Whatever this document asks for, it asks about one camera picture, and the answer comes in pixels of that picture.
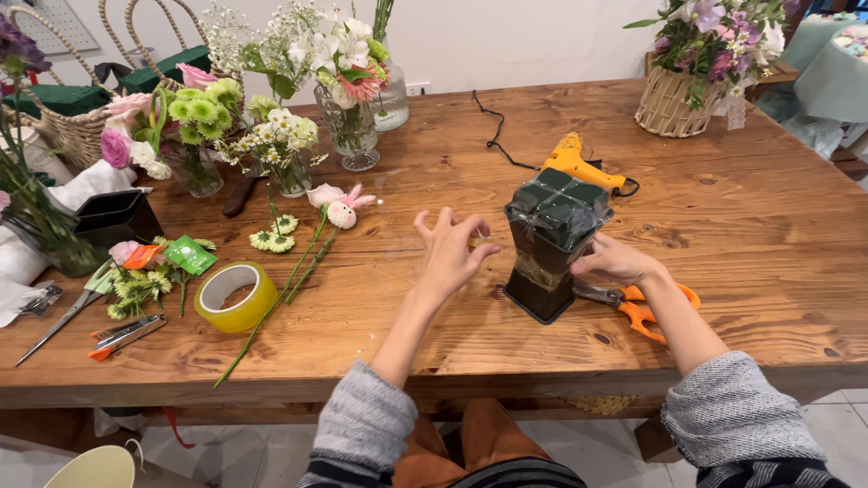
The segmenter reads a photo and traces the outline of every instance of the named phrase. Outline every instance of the gray sweater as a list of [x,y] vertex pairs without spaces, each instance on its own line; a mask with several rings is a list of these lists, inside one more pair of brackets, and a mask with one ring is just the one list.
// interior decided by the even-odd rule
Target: gray sweater
[[[391,485],[417,416],[406,393],[357,361],[319,416],[311,464],[298,487]],[[722,354],[697,367],[669,390],[661,416],[681,453],[700,468],[702,488],[846,487],[825,469],[799,403],[769,385],[745,353]],[[521,458],[471,473],[451,488],[531,485],[585,486],[569,468]]]

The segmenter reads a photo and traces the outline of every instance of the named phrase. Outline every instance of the left hand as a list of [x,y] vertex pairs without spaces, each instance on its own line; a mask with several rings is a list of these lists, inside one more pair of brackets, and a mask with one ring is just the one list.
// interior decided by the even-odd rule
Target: left hand
[[501,248],[486,242],[472,252],[468,249],[467,240],[472,234],[491,235],[488,223],[478,214],[459,221],[451,208],[444,207],[433,230],[425,226],[428,215],[428,210],[423,210],[413,222],[427,251],[417,289],[423,296],[443,303],[479,272],[485,258],[499,253]]

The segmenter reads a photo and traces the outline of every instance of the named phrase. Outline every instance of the pink bunny ears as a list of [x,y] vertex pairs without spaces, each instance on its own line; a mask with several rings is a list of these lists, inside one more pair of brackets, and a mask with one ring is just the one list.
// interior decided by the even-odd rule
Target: pink bunny ears
[[355,209],[371,205],[374,200],[377,200],[376,195],[362,195],[362,184],[356,183],[350,194],[341,197],[339,201],[345,203],[347,207]]

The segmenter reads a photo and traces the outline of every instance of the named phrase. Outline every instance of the yellow glue gun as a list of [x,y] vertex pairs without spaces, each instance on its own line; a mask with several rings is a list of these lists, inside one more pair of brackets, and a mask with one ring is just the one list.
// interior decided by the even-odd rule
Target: yellow glue gun
[[[639,182],[626,176],[610,175],[582,159],[582,138],[575,132],[565,135],[555,146],[555,150],[545,160],[542,169],[552,168],[563,171],[579,180],[605,188],[615,196],[630,196],[639,190]],[[629,193],[622,193],[624,183],[635,185]]]

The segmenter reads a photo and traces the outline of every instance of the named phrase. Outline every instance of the pink gerbera daisy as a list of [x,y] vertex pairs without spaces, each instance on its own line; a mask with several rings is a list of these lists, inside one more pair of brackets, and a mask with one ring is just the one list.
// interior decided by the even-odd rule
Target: pink gerbera daisy
[[352,65],[354,69],[361,69],[373,75],[373,78],[359,78],[354,82],[346,81],[343,75],[338,74],[337,78],[340,82],[340,87],[344,89],[347,95],[351,96],[358,100],[359,103],[362,102],[371,102],[374,99],[374,96],[380,90],[380,79],[377,78],[377,73],[374,70],[373,66],[368,66],[367,68],[361,68]]

